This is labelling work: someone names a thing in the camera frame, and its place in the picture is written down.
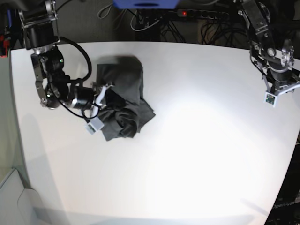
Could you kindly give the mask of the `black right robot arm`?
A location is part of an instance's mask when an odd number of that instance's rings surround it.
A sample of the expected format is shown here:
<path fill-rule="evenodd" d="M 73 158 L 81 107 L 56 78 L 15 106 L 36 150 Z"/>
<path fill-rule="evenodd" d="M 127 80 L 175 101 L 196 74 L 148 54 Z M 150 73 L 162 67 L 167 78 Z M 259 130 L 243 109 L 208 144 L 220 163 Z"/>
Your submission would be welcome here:
<path fill-rule="evenodd" d="M 33 50 L 30 58 L 41 105 L 49 109 L 63 106 L 88 124 L 99 123 L 100 112 L 107 107 L 103 103 L 105 94 L 114 84 L 83 86 L 92 72 L 90 57 L 76 42 L 59 35 L 57 20 L 58 10 L 53 0 L 2 0 L 0 56 L 6 58 L 16 41 L 20 41 L 27 50 Z M 72 79 L 65 74 L 60 42 L 72 45 L 85 58 L 88 72 L 84 77 Z"/>

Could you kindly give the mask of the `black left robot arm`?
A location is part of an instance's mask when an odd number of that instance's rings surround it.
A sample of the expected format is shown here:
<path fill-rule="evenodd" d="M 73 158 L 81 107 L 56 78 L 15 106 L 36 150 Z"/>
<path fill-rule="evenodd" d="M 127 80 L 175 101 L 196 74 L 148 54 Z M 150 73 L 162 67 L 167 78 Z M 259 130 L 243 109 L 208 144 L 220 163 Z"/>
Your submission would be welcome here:
<path fill-rule="evenodd" d="M 267 94 L 280 96 L 300 87 L 300 72 L 294 68 L 292 40 L 283 38 L 273 21 L 272 8 L 261 0 L 238 0 L 237 11 L 245 21 L 250 61 L 262 75 Z"/>

